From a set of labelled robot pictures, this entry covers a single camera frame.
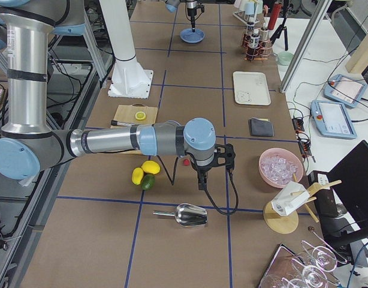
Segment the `lemon half slice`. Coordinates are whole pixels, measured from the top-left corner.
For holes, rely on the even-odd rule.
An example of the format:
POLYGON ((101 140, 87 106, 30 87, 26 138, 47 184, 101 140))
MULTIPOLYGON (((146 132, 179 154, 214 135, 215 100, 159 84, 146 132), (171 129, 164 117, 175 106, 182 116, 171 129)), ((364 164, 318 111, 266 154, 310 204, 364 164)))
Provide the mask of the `lemon half slice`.
POLYGON ((146 113, 144 111, 138 111, 135 113, 134 117, 138 121, 144 121, 146 119, 146 113))

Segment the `aluminium frame post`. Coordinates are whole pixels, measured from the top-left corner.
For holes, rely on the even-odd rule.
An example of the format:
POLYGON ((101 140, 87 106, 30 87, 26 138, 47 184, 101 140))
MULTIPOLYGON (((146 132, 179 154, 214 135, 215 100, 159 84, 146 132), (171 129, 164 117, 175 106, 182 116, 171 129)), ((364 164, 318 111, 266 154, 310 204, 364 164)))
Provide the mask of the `aluminium frame post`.
POLYGON ((295 54, 290 62, 290 65, 288 66, 288 69, 285 73, 285 76, 280 84, 279 92, 285 93, 286 90, 289 88, 302 60, 304 57, 304 54, 307 51, 307 48, 313 38, 314 33, 319 28, 320 22, 323 20, 330 4, 332 3, 332 0, 323 0, 318 1, 318 4, 316 6, 316 10, 313 12, 307 27, 300 39, 300 42, 295 50, 295 54))

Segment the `yellow lemon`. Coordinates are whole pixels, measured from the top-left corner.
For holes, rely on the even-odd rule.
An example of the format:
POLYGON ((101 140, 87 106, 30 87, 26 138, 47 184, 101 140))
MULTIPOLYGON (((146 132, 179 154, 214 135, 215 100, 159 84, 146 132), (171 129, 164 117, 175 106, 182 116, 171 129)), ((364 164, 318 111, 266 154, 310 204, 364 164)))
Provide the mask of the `yellow lemon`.
POLYGON ((132 171, 131 181, 134 185, 140 185, 144 177, 144 170, 141 167, 136 167, 132 171))
POLYGON ((160 165, 152 160, 147 160, 141 165, 142 170, 147 174, 157 175, 161 171, 160 165))

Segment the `tea bottle right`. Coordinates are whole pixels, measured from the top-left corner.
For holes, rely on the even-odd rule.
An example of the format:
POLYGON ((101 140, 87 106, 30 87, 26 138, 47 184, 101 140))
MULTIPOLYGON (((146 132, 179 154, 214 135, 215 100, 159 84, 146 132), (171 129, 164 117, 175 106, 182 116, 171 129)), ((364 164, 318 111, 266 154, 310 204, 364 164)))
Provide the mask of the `tea bottle right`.
POLYGON ((251 35, 255 29, 255 21, 249 19, 246 24, 246 34, 251 35))

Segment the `steel ice scoop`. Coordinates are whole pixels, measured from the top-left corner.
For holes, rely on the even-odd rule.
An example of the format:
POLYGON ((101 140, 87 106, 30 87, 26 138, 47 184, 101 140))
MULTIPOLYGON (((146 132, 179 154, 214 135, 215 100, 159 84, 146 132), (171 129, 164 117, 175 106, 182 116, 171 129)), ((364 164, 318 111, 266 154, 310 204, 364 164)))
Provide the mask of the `steel ice scoop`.
POLYGON ((172 211, 153 211, 153 215, 173 217, 183 227, 205 226, 208 222, 206 209, 189 203, 182 203, 172 211))

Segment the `blue plate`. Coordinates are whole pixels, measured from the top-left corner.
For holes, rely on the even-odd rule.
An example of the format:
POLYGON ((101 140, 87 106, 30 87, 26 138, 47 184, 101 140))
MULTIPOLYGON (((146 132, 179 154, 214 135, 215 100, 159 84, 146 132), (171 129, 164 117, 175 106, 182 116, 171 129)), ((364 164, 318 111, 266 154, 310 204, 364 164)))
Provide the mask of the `blue plate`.
POLYGON ((201 29, 196 28, 195 31, 193 31, 191 28, 186 28, 180 32, 179 36, 185 43, 197 44, 202 42, 205 33, 201 29))

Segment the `steel muddler black tip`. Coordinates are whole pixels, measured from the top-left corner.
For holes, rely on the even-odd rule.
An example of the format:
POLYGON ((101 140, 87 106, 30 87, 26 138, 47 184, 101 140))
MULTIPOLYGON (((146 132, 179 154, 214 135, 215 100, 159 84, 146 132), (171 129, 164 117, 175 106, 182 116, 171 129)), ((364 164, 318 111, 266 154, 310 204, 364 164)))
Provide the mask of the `steel muddler black tip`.
POLYGON ((133 126, 135 125, 135 123, 131 123, 131 122, 120 122, 120 121, 117 121, 117 120, 111 120, 110 122, 110 125, 111 126, 133 126))

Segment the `bamboo cutting board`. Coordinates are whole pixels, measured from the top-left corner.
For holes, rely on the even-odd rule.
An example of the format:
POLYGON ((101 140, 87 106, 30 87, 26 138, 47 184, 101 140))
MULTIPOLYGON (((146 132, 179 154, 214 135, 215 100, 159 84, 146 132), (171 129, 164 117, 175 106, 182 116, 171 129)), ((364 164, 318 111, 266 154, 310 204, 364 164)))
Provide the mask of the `bamboo cutting board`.
MULTIPOLYGON (((147 125, 155 123, 157 114, 157 107, 149 107, 143 104, 119 105, 112 120, 117 120, 120 122, 131 122, 138 125, 147 125), (138 121, 135 119, 134 115, 138 111, 144 111, 146 113, 146 119, 144 121, 138 121)), ((126 126, 110 126, 110 128, 122 127, 126 126)))

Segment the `tea bottle front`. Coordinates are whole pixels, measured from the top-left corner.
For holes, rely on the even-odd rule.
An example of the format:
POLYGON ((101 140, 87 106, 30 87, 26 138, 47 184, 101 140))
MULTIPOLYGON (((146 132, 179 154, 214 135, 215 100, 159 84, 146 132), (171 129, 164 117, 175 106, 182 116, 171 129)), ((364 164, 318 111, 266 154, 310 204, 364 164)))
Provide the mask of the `tea bottle front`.
POLYGON ((269 30, 267 27, 261 27, 260 29, 260 41, 267 41, 269 37, 269 30))

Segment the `white paper cup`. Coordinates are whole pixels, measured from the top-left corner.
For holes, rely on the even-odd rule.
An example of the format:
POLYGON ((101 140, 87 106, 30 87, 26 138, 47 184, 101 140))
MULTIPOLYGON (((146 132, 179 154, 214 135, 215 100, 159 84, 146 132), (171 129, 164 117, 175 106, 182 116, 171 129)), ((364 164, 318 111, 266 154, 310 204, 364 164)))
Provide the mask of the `white paper cup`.
POLYGON ((290 181, 271 201, 271 205, 277 214, 285 217, 306 203, 309 197, 302 184, 290 181))

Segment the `green lime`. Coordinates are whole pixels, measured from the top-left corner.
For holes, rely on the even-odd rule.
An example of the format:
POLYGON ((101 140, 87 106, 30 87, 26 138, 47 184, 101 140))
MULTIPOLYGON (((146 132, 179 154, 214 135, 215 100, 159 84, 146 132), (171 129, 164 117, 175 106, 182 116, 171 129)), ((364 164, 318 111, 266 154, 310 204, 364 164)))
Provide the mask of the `green lime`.
POLYGON ((142 190, 151 190, 155 185, 155 175, 146 174, 141 180, 140 187, 142 190))

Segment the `cream bear tray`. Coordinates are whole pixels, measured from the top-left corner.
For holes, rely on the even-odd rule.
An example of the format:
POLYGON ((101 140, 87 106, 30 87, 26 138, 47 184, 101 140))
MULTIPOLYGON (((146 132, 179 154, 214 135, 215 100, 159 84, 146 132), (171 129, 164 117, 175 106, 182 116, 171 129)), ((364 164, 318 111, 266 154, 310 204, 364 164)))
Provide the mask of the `cream bear tray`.
POLYGON ((234 100, 237 104, 269 106, 271 104, 264 73, 235 71, 233 73, 234 100))

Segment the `yellow lemon upper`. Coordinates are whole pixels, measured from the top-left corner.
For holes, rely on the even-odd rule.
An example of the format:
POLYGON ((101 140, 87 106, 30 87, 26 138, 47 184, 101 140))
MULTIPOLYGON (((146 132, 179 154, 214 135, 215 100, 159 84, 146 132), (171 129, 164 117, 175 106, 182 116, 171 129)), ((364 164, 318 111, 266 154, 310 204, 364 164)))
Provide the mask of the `yellow lemon upper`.
POLYGON ((142 170, 147 174, 157 175, 161 171, 160 165, 152 160, 147 160, 141 165, 142 170))

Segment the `pink bowl of ice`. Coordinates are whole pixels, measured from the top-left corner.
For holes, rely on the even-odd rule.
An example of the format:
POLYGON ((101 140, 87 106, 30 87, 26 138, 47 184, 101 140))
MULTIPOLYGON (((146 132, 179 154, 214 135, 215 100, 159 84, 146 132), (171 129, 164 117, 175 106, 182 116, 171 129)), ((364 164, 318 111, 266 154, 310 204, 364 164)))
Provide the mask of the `pink bowl of ice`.
POLYGON ((259 157, 258 170, 262 179, 276 188, 283 188, 289 182, 300 182, 304 175, 300 159, 283 148, 270 148, 259 157))

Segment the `wooden cup stand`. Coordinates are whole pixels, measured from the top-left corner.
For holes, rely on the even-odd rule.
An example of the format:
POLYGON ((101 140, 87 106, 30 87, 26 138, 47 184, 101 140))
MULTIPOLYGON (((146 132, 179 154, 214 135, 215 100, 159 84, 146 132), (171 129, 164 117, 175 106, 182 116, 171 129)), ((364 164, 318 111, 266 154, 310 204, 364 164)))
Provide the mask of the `wooden cup stand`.
POLYGON ((275 198, 265 205, 263 215, 266 224, 277 233, 292 233, 298 226, 297 209, 301 206, 304 206, 312 219, 318 223, 319 219, 307 206, 307 203, 316 199, 314 195, 319 190, 327 189, 341 182, 341 180, 337 180, 324 185, 315 182, 309 188, 305 188, 298 182, 289 182, 275 198))

